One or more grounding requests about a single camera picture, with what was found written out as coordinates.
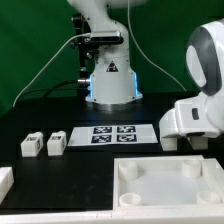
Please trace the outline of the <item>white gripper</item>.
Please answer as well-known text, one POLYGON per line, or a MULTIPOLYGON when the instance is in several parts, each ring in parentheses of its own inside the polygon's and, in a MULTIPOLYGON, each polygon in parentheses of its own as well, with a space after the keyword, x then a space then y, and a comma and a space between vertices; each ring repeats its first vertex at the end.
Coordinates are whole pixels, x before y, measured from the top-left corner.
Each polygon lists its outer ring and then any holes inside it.
POLYGON ((178 100, 159 122, 160 137, 216 138, 222 131, 207 115, 207 97, 196 96, 178 100))

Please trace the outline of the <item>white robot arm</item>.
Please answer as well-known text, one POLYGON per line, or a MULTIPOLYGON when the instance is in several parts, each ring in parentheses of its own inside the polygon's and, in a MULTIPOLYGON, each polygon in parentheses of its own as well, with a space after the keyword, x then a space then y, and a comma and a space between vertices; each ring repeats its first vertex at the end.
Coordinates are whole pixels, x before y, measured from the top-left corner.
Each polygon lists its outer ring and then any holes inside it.
MULTIPOLYGON (((129 62, 129 34, 112 20, 109 8, 135 6, 147 0, 67 0, 87 20, 84 43, 93 47, 95 69, 87 100, 95 105, 125 105, 142 97, 129 62)), ((192 33, 186 51, 190 76, 198 96, 178 100, 160 120, 160 136, 215 138, 224 133, 224 19, 202 25, 192 33)))

